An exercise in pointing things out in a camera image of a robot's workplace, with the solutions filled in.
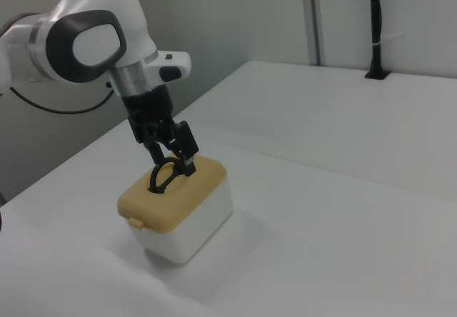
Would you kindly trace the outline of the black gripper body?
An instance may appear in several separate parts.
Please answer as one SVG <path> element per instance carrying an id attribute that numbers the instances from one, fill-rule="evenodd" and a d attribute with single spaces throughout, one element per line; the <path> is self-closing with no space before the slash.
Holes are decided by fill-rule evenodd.
<path id="1" fill-rule="evenodd" d="M 156 86 L 143 94 L 125 96 L 121 99 L 133 131 L 140 131 L 148 126 L 157 126 L 165 131 L 173 130 L 173 103 L 166 85 Z"/>

